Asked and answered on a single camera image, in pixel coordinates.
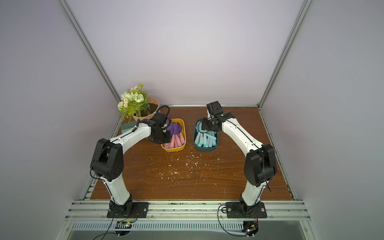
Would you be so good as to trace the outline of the teal round shovel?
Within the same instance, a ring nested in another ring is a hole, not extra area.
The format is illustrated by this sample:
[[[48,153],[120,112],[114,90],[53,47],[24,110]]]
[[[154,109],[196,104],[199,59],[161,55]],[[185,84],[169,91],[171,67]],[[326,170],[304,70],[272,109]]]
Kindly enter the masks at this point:
[[[197,135],[196,135],[195,140],[194,140],[194,144],[196,146],[198,146],[200,144],[200,136],[201,136],[201,133],[197,132]]]

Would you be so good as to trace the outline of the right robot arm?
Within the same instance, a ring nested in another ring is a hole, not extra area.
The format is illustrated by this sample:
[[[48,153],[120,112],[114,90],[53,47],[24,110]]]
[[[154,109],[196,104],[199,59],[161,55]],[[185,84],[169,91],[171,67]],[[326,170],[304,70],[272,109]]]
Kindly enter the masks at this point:
[[[245,155],[244,175],[247,183],[237,211],[250,217],[256,213],[264,189],[277,174],[275,150],[249,134],[231,112],[224,112],[218,101],[207,104],[208,116],[202,119],[202,130],[227,134]]]

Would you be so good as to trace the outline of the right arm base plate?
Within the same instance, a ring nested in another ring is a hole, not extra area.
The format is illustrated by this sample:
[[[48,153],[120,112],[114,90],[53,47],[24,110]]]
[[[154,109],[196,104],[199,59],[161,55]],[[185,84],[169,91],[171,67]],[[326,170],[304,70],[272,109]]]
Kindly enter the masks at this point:
[[[226,214],[230,219],[234,218],[259,218],[266,219],[267,210],[263,202],[258,202],[253,206],[247,206],[242,202],[227,202],[226,203]]]

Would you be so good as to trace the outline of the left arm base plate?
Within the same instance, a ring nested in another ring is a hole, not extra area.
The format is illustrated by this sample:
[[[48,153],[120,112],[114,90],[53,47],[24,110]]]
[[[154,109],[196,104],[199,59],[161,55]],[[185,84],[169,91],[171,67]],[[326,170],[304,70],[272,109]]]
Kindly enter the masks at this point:
[[[107,218],[146,218],[148,202],[127,202],[124,205],[110,201]]]

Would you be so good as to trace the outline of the purple square shovel pink handle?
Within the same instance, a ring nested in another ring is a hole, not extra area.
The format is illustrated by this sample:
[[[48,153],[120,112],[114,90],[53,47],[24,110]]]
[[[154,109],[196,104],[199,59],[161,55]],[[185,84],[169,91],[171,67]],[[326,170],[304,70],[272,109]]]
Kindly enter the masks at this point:
[[[186,142],[183,133],[180,133],[180,141],[182,145],[184,145]]]

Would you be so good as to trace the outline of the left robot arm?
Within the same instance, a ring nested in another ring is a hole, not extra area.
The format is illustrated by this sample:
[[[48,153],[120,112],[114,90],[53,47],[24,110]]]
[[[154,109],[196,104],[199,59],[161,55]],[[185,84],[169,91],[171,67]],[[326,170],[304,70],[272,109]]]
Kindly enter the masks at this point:
[[[123,179],[125,152],[143,139],[158,145],[169,143],[171,133],[167,127],[170,122],[167,115],[155,113],[151,119],[134,122],[125,133],[97,142],[91,161],[91,172],[105,184],[111,196],[111,211],[128,215],[133,210],[133,199]]]

